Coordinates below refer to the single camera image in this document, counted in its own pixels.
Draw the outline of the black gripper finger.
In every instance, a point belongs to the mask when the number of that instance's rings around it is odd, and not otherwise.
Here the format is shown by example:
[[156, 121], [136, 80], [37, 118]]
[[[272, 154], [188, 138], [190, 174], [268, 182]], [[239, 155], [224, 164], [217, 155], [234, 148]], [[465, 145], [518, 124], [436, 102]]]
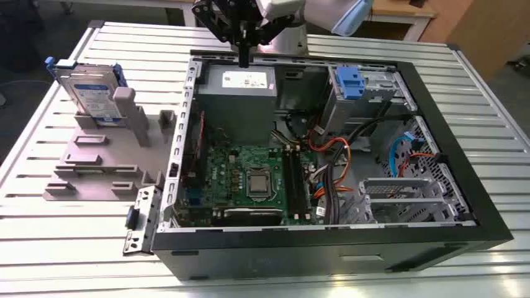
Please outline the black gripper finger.
[[213, 1], [193, 1], [190, 11], [201, 25], [210, 31], [217, 40], [228, 42], [239, 55], [239, 67], [244, 68], [243, 22], [230, 24]]
[[291, 16], [281, 16], [260, 25], [261, 17], [251, 16], [244, 24], [244, 67], [249, 66], [251, 48], [267, 45], [283, 29], [291, 24]]

